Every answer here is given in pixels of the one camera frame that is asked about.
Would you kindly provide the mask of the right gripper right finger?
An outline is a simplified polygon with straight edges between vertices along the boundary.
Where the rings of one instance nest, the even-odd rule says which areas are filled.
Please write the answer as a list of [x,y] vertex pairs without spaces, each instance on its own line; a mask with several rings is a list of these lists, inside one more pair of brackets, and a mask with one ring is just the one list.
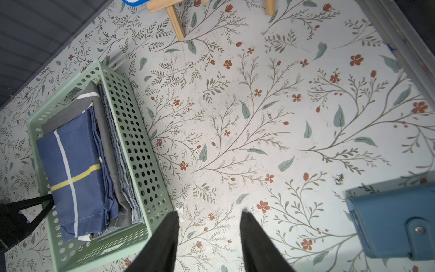
[[241,214],[240,235],[247,272],[294,272],[253,214],[246,210]]

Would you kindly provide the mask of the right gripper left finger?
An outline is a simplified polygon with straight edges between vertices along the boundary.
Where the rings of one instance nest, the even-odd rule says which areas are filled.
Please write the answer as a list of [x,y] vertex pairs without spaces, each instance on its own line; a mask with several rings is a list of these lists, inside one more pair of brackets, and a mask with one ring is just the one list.
[[173,272],[179,236],[179,215],[170,212],[126,272]]

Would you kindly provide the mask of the navy blue cloth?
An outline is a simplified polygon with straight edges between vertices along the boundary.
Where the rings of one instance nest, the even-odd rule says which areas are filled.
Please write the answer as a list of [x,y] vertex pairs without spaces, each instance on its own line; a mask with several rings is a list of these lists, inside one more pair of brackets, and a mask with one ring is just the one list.
[[64,242],[105,231],[119,216],[93,104],[36,142]]

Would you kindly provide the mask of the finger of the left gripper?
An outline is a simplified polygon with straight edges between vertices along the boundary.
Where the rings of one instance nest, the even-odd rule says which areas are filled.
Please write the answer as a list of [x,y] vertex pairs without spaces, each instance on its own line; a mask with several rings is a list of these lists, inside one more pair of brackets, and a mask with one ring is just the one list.
[[[30,207],[42,205],[44,202],[48,202],[48,205],[31,222],[21,212]],[[54,200],[51,194],[1,204],[1,253],[6,253],[29,237],[53,207]]]

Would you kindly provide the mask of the plain grey pillowcase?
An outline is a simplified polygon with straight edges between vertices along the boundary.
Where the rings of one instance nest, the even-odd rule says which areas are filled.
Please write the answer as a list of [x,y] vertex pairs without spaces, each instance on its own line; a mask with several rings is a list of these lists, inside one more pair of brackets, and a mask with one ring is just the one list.
[[102,84],[90,82],[85,89],[79,92],[79,95],[69,106],[42,125],[43,136],[76,118],[89,104],[94,106],[104,156],[119,205],[119,216],[116,221],[110,223],[105,231],[81,236],[78,238],[80,241],[90,241],[144,221]]

